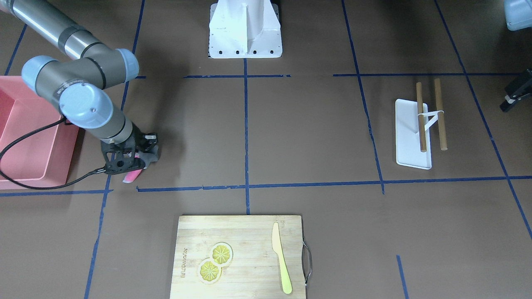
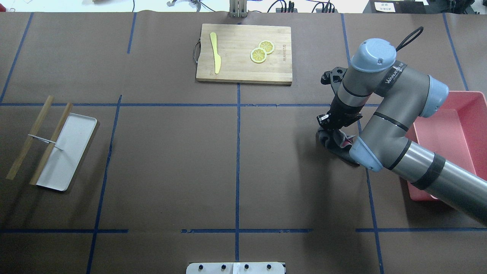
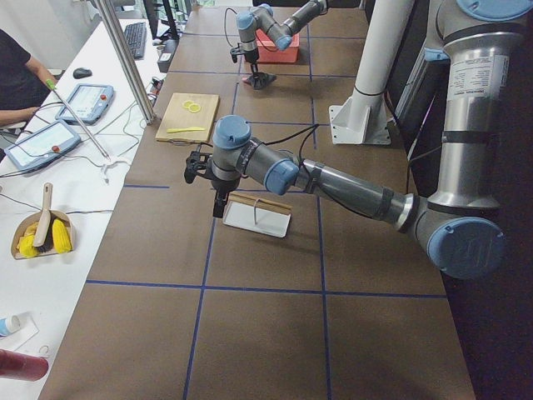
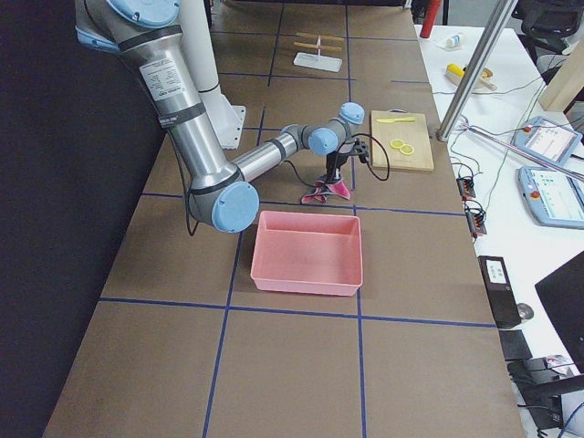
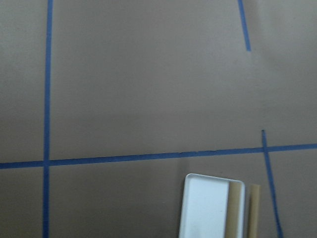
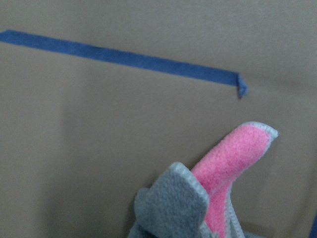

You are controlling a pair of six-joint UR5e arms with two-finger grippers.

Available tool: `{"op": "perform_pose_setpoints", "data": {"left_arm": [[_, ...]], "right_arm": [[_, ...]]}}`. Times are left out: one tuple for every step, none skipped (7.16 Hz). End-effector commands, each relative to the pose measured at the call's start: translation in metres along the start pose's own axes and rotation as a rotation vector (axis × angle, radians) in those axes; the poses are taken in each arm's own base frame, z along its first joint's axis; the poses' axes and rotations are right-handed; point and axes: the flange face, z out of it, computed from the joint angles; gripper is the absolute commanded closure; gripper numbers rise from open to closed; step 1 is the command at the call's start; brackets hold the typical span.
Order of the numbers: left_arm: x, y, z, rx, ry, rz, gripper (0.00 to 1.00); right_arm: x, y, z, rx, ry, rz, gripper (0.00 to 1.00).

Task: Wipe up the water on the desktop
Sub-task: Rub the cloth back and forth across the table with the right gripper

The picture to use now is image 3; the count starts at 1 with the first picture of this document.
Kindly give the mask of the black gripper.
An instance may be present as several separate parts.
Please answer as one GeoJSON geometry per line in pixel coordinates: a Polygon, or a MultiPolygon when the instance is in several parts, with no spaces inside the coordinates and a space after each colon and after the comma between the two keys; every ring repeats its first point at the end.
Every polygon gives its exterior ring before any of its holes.
{"type": "Polygon", "coordinates": [[[252,76],[255,78],[259,77],[259,69],[257,66],[258,62],[258,49],[254,48],[253,50],[245,51],[245,60],[251,64],[252,76]]]}
{"type": "Polygon", "coordinates": [[[238,188],[239,183],[239,177],[232,180],[223,180],[218,177],[212,179],[212,187],[216,190],[212,212],[213,217],[223,218],[229,194],[238,188]]]}

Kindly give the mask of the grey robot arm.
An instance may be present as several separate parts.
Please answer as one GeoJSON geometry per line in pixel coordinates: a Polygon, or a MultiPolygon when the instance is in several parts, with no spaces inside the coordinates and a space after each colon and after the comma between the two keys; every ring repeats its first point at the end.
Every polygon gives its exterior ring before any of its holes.
{"type": "Polygon", "coordinates": [[[272,7],[265,3],[239,12],[236,15],[236,24],[240,42],[230,50],[230,54],[233,62],[242,55],[250,64],[252,74],[246,82],[255,90],[260,90],[276,80],[275,75],[260,72],[258,69],[260,53],[257,31],[265,33],[277,50],[284,51],[289,48],[297,33],[312,19],[327,13],[328,8],[328,1],[308,1],[283,23],[276,21],[272,7]]]}
{"type": "Polygon", "coordinates": [[[432,1],[423,50],[426,61],[449,64],[446,113],[436,190],[428,197],[400,193],[325,163],[273,149],[237,115],[221,118],[213,133],[206,175],[221,217],[243,178],[282,195],[290,188],[330,200],[348,211],[406,233],[432,264],[459,279],[501,265],[506,235],[494,222],[491,192],[496,114],[512,51],[526,35],[529,1],[432,1]]]}

